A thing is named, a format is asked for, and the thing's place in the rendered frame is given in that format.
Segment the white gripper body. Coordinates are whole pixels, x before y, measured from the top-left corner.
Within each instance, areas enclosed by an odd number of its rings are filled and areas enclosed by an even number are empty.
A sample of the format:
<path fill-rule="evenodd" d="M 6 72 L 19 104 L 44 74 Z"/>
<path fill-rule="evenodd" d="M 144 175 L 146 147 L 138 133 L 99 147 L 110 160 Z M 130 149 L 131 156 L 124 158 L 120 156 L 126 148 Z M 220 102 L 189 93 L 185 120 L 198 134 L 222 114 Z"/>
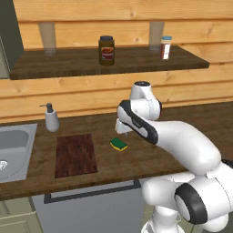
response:
<path fill-rule="evenodd" d="M 123 124 L 119 119 L 116 120 L 116 132 L 118 134 L 126 134 L 131 131 L 131 128 Z"/>

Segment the green and yellow sponge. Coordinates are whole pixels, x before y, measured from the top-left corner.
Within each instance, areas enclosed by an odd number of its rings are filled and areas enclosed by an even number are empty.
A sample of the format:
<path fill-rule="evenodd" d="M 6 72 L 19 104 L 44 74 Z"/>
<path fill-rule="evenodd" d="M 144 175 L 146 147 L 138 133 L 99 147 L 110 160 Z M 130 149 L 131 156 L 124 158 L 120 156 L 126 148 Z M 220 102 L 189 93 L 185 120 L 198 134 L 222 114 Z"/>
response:
<path fill-rule="evenodd" d="M 127 143 L 121 141 L 119 138 L 113 138 L 109 144 L 117 151 L 123 151 L 127 148 Z"/>

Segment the dark wooden cutting board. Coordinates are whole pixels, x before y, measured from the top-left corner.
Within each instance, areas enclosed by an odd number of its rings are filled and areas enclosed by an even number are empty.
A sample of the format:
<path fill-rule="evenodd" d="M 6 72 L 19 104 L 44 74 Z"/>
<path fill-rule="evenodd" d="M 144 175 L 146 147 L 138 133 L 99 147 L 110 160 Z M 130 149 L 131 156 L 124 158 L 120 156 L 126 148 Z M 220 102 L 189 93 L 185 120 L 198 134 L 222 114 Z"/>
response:
<path fill-rule="evenodd" d="M 56 140 L 55 178 L 97 172 L 91 134 L 59 137 Z"/>

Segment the grey soap dispenser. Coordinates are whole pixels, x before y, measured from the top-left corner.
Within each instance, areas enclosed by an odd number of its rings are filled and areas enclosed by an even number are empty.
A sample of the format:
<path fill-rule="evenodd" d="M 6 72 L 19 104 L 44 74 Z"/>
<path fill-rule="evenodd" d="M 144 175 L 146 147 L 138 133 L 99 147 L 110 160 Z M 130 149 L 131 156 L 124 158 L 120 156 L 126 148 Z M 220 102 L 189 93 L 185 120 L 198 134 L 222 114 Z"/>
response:
<path fill-rule="evenodd" d="M 59 120 L 56 111 L 51 103 L 46 103 L 46 129 L 50 132 L 56 132 L 59 129 Z"/>

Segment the dark wooden shelf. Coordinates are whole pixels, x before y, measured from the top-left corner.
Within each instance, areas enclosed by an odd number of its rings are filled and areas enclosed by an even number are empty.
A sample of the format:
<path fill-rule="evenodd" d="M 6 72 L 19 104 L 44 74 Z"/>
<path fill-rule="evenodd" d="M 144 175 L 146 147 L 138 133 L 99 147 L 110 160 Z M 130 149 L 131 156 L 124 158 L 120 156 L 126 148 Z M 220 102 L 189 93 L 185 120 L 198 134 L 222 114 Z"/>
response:
<path fill-rule="evenodd" d="M 208 68 L 209 62 L 179 46 L 171 46 L 169 58 L 148 46 L 117 47 L 115 63 L 101 66 L 97 48 L 57 49 L 48 56 L 43 51 L 25 51 L 10 72 L 11 80 L 97 76 Z"/>

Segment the dark jar with red label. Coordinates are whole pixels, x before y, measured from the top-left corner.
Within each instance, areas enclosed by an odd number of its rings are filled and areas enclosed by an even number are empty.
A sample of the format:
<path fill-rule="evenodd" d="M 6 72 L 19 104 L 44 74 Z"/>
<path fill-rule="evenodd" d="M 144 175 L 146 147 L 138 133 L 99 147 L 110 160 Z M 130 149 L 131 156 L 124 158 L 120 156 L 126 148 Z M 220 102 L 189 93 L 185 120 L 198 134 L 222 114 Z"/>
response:
<path fill-rule="evenodd" d="M 112 66 L 115 63 L 115 40 L 111 35 L 100 36 L 98 53 L 101 66 Z"/>

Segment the grey dishwasher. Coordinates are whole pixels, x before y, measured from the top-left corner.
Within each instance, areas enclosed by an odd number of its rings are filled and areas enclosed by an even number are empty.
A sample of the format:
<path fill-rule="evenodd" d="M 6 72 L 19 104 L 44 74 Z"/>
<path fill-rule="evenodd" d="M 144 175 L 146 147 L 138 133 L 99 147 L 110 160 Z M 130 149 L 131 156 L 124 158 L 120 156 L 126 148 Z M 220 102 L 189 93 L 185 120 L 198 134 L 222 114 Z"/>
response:
<path fill-rule="evenodd" d="M 49 194 L 56 198 L 128 186 L 133 181 Z M 44 203 L 44 196 L 33 197 L 44 233 L 140 233 L 144 210 L 141 188 L 49 204 Z"/>

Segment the spice bottle with blue lid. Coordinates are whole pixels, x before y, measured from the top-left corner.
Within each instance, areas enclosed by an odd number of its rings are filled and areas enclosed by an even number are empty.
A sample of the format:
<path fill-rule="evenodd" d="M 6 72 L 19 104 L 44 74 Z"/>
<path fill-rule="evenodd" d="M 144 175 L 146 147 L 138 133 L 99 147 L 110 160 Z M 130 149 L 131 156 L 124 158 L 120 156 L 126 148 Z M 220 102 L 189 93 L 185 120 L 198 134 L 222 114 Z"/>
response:
<path fill-rule="evenodd" d="M 163 60 L 166 60 L 169 58 L 171 40 L 172 40 L 172 37 L 169 35 L 162 36 L 161 47 L 160 47 L 160 56 Z"/>

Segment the steel sink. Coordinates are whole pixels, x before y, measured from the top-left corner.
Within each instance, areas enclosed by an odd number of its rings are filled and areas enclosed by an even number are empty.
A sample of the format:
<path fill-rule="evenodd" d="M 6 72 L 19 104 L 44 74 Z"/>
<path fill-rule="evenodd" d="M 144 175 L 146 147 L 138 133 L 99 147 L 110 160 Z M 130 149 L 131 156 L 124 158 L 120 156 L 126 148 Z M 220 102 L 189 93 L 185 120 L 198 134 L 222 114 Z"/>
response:
<path fill-rule="evenodd" d="M 0 127 L 0 183 L 25 180 L 37 124 Z"/>

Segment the pale green cupboard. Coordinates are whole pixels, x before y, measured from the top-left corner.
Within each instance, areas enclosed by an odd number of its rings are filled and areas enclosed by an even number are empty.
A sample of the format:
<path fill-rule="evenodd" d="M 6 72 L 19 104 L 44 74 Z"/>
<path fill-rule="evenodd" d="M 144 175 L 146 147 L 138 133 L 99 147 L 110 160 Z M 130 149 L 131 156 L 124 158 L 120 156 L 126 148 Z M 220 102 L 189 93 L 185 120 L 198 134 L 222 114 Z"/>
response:
<path fill-rule="evenodd" d="M 0 233 L 43 233 L 32 198 L 0 201 Z"/>

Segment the dark green tall cabinet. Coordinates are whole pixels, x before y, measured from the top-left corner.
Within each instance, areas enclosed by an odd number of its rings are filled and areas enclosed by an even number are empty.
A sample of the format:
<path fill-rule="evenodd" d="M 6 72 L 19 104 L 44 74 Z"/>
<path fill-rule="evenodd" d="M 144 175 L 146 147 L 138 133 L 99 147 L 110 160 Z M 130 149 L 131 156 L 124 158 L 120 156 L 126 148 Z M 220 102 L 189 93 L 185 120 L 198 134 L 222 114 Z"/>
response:
<path fill-rule="evenodd" d="M 0 79 L 9 78 L 24 53 L 13 0 L 0 0 Z"/>

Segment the pale shelf bracket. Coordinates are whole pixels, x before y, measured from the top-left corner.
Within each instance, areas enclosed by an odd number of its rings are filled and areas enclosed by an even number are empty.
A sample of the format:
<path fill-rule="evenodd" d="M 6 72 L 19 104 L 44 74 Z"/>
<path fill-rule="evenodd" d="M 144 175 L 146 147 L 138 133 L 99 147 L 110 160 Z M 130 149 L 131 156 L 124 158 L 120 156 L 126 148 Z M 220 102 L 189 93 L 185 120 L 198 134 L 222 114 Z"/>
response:
<path fill-rule="evenodd" d="M 51 56 L 56 52 L 56 29 L 53 22 L 40 22 L 38 24 L 44 52 Z"/>
<path fill-rule="evenodd" d="M 163 22 L 149 23 L 149 49 L 151 51 L 159 50 L 163 31 L 164 31 Z"/>

